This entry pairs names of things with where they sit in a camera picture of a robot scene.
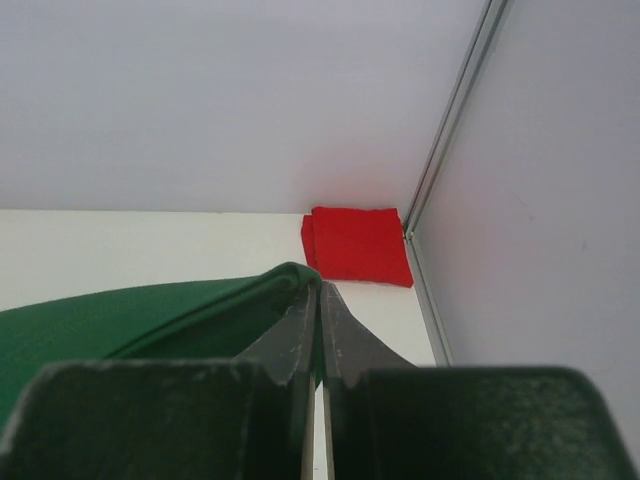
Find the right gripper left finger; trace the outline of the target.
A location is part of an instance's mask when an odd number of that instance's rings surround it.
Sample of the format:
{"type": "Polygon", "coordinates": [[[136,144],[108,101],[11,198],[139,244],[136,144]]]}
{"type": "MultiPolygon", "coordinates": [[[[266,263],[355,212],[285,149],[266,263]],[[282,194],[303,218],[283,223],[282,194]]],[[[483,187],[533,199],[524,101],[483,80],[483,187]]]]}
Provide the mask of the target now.
{"type": "Polygon", "coordinates": [[[239,355],[46,366],[1,437],[5,479],[309,479],[318,290],[239,355]]]}

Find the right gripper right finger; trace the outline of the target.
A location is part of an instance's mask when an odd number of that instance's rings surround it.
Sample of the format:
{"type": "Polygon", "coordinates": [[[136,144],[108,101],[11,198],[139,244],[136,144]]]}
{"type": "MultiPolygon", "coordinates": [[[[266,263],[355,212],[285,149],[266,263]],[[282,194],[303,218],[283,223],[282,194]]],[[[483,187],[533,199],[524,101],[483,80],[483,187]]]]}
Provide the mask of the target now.
{"type": "Polygon", "coordinates": [[[319,297],[334,479],[621,479],[625,448],[598,390],[560,367],[418,367],[319,297]]]}

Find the green t-shirt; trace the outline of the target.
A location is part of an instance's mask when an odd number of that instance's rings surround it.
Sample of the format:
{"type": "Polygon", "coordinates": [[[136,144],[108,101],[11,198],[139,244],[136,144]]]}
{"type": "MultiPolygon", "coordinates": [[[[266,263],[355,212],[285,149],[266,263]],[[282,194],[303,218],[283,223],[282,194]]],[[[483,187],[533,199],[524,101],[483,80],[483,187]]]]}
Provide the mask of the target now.
{"type": "Polygon", "coordinates": [[[234,357],[274,326],[320,275],[284,263],[250,277],[130,287],[1,313],[1,427],[11,436],[21,392],[53,362],[234,357]]]}

